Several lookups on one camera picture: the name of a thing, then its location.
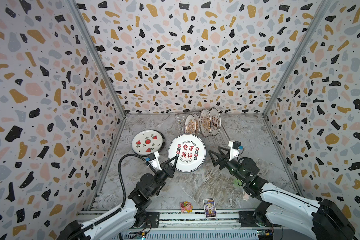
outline metal bracket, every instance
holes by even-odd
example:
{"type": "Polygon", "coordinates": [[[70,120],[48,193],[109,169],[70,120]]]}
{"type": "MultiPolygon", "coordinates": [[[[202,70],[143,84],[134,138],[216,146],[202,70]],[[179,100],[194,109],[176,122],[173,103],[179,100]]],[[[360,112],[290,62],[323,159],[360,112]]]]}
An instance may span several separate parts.
{"type": "MultiPolygon", "coordinates": [[[[256,219],[254,216],[254,211],[239,211],[239,223],[241,227],[259,227],[256,224],[256,219]]],[[[272,223],[266,219],[266,226],[272,226],[272,223]]]]}
{"type": "Polygon", "coordinates": [[[147,219],[146,229],[149,228],[158,228],[158,221],[160,221],[160,213],[159,212],[147,212],[145,215],[145,219],[147,219]]]}

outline terrazzo wallpaper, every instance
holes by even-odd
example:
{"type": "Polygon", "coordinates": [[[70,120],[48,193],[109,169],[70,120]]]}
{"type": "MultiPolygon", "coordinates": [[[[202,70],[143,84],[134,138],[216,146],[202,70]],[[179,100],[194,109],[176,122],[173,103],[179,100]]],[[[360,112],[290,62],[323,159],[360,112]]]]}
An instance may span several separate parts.
{"type": "Polygon", "coordinates": [[[0,240],[90,204],[119,113],[64,2],[0,1],[0,240]]]}
{"type": "Polygon", "coordinates": [[[303,194],[360,239],[360,1],[333,1],[266,119],[303,194]]]}
{"type": "Polygon", "coordinates": [[[262,112],[321,0],[77,0],[129,112],[262,112]]]}

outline toy figure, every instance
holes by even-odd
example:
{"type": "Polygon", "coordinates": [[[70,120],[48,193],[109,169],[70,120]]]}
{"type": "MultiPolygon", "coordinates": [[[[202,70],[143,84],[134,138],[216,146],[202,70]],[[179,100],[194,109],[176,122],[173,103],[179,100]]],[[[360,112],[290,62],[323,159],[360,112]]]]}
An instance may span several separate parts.
{"type": "Polygon", "coordinates": [[[185,212],[185,205],[184,203],[180,203],[181,212],[185,212]]]}
{"type": "Polygon", "coordinates": [[[192,206],[192,204],[190,202],[185,201],[184,205],[185,205],[185,209],[187,210],[188,213],[192,212],[193,206],[192,206]]]}
{"type": "Polygon", "coordinates": [[[188,213],[192,212],[193,206],[190,202],[181,202],[180,203],[181,212],[187,211],[188,213]]]}

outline dish rack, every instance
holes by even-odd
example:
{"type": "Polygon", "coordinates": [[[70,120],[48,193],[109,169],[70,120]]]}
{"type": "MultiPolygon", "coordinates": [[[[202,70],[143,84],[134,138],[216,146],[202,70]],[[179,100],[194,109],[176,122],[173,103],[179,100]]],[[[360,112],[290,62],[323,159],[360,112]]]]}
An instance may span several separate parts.
{"type": "MultiPolygon", "coordinates": [[[[179,135],[184,134],[184,124],[185,124],[185,120],[186,120],[187,116],[189,114],[194,114],[194,113],[199,115],[200,112],[201,111],[192,111],[192,112],[175,114],[176,128],[177,128],[179,135]]],[[[229,142],[230,138],[228,137],[228,134],[223,127],[223,121],[220,121],[220,122],[221,122],[220,131],[216,136],[210,135],[208,137],[203,137],[201,133],[199,133],[197,135],[203,141],[203,143],[205,145],[206,156],[205,156],[204,162],[212,162],[211,157],[209,156],[209,153],[208,153],[209,150],[218,152],[218,150],[217,150],[218,146],[222,146],[222,147],[228,146],[228,142],[229,142]]]]}

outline plate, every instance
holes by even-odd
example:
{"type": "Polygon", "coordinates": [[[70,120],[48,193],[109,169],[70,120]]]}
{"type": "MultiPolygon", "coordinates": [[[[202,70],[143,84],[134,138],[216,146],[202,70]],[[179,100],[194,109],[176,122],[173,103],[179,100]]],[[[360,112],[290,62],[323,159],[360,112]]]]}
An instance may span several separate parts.
{"type": "Polygon", "coordinates": [[[145,130],[139,132],[132,140],[132,150],[140,156],[146,157],[155,151],[161,151],[165,145],[165,138],[161,132],[145,130]]]}
{"type": "Polygon", "coordinates": [[[187,119],[185,120],[184,132],[195,134],[195,130],[196,130],[195,117],[192,114],[189,114],[187,116],[187,119]]]}
{"type": "Polygon", "coordinates": [[[199,115],[197,115],[196,113],[194,113],[192,115],[195,118],[195,124],[196,124],[195,135],[197,136],[200,133],[200,118],[199,118],[199,115]]]}
{"type": "Polygon", "coordinates": [[[193,134],[182,134],[176,137],[168,149],[168,159],[177,156],[176,169],[181,172],[192,172],[198,169],[205,160],[205,145],[193,134]]]}
{"type": "Polygon", "coordinates": [[[221,117],[220,113],[216,108],[211,108],[209,110],[209,115],[211,116],[211,135],[216,136],[220,131],[221,126],[221,117]]]}
{"type": "Polygon", "coordinates": [[[208,137],[211,132],[211,116],[205,108],[200,113],[200,132],[203,137],[208,137]]]}

